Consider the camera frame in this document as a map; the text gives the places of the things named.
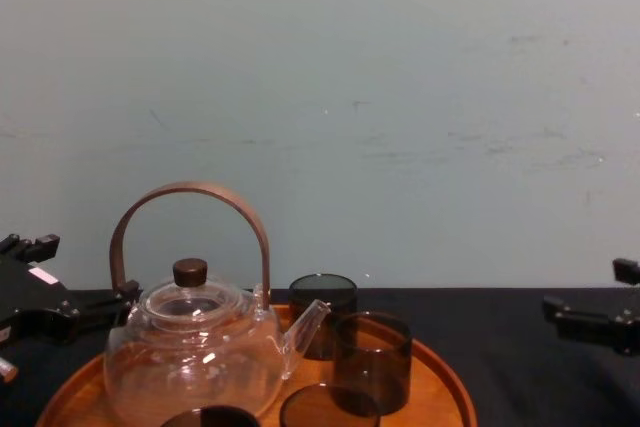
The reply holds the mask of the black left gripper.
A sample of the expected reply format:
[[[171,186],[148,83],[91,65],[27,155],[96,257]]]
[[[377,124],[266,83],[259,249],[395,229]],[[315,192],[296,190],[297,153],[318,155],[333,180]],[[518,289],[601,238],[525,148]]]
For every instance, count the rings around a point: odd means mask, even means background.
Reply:
[[[89,291],[75,296],[40,267],[24,264],[54,258],[59,243],[55,234],[31,240],[13,233],[1,240],[1,255],[14,259],[1,261],[2,348],[41,336],[68,343],[85,333],[126,324],[141,295],[137,281],[102,291],[101,299],[90,301]]]

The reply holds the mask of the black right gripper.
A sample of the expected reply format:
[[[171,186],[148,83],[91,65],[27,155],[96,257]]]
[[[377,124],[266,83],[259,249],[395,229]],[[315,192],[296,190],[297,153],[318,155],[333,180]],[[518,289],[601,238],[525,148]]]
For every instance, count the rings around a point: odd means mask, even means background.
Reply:
[[[617,282],[630,286],[640,284],[638,261],[615,258],[612,267]],[[632,355],[633,350],[639,349],[639,292],[634,293],[630,301],[630,307],[606,313],[576,309],[560,298],[545,296],[542,312],[560,339],[607,347],[619,355]]]

